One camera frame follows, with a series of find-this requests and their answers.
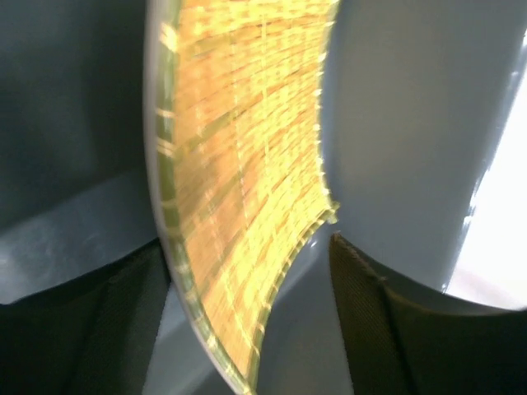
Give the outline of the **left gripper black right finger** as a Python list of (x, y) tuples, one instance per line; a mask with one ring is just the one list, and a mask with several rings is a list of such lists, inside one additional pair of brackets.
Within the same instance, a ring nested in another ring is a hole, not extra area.
[(524, 310), (424, 286), (338, 233), (329, 268), (354, 393), (525, 393)]

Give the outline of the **woven bamboo mat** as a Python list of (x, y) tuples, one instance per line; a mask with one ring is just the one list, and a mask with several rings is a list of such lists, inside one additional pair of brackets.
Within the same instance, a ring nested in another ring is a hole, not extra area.
[(237, 394), (256, 391), (273, 301), (335, 219), (322, 77), (335, 1), (158, 1), (147, 58), (152, 205), (180, 303)]

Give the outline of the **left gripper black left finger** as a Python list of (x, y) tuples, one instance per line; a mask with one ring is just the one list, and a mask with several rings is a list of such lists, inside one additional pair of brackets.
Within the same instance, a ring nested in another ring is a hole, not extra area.
[(1, 307), (3, 394), (140, 394), (170, 280), (153, 241)]

